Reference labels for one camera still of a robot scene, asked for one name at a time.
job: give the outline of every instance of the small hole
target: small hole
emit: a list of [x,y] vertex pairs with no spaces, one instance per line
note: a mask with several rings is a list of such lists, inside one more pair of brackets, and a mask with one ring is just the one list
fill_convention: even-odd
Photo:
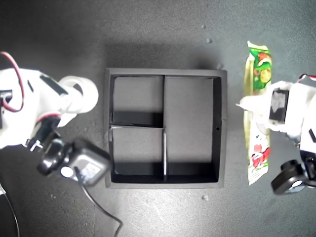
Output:
[[83,95],[83,91],[81,86],[79,86],[78,84],[74,85],[74,89],[76,89],[77,91],[79,91],[81,93],[81,95]]

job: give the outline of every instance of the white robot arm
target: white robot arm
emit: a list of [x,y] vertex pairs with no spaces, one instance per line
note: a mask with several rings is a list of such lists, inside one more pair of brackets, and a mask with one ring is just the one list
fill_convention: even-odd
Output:
[[[13,65],[13,59],[4,54]],[[74,88],[79,85],[81,92]],[[0,71],[0,149],[22,144],[33,150],[42,141],[29,142],[41,122],[55,118],[55,127],[65,126],[77,114],[92,110],[98,101],[95,84],[86,78],[69,76],[56,82],[34,70]]]
[[303,164],[290,160],[281,166],[281,173],[271,183],[275,194],[316,185],[316,88],[301,84],[301,79],[274,83],[264,94],[246,96],[239,103],[253,113],[257,124],[285,133],[300,149]]

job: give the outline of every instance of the black cable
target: black cable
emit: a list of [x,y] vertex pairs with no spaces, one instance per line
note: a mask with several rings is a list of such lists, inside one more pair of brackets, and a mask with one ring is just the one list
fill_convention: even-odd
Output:
[[316,185],[314,185],[314,184],[310,184],[310,183],[306,183],[306,182],[304,184],[308,187],[316,188]]
[[14,217],[14,219],[15,219],[15,224],[16,224],[16,230],[17,230],[17,233],[18,233],[18,237],[20,237],[20,228],[19,228],[18,219],[16,218],[16,215],[15,215],[14,209],[13,209],[13,207],[12,207],[12,205],[11,205],[11,202],[10,202],[10,200],[9,200],[8,196],[7,196],[6,194],[4,194],[4,196],[5,196],[6,200],[8,201],[9,206],[10,206],[10,208],[11,208],[11,211],[12,211],[13,217]]
[[108,217],[112,218],[113,220],[116,220],[119,223],[119,226],[117,228],[117,230],[115,231],[114,237],[118,237],[119,235],[119,231],[122,229],[123,227],[123,222],[115,217],[114,215],[112,215],[111,213],[107,212],[105,209],[103,209],[103,207],[100,206],[100,204],[91,196],[91,194],[88,192],[86,186],[83,183],[83,180],[80,176],[80,171],[78,169],[78,167],[74,167],[75,172],[76,172],[76,176],[78,179],[78,183],[80,185],[80,187],[82,188],[83,192],[85,193],[85,195],[89,198],[89,200],[93,203],[93,205],[97,206],[97,208],[103,212],[105,215],[107,215]]

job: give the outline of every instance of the robotic arm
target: robotic arm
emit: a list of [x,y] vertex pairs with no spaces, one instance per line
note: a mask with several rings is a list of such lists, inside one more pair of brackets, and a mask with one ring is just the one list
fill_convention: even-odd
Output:
[[99,97],[95,84],[74,76],[56,82],[39,71],[19,69],[9,54],[0,54],[14,67],[0,71],[0,149],[22,144],[32,152],[43,150],[38,165],[43,175],[60,170],[78,181],[77,167],[84,184],[96,184],[110,168],[109,155],[83,139],[66,143],[55,131],[95,107]]
[[271,182],[277,195],[316,187],[316,88],[300,81],[274,83],[263,95],[246,96],[239,104],[253,112],[258,125],[286,134],[300,149],[302,164],[284,163]]

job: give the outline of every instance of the black box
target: black box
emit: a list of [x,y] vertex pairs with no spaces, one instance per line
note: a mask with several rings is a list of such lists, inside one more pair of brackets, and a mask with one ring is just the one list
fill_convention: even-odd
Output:
[[110,188],[221,188],[227,72],[106,70]]

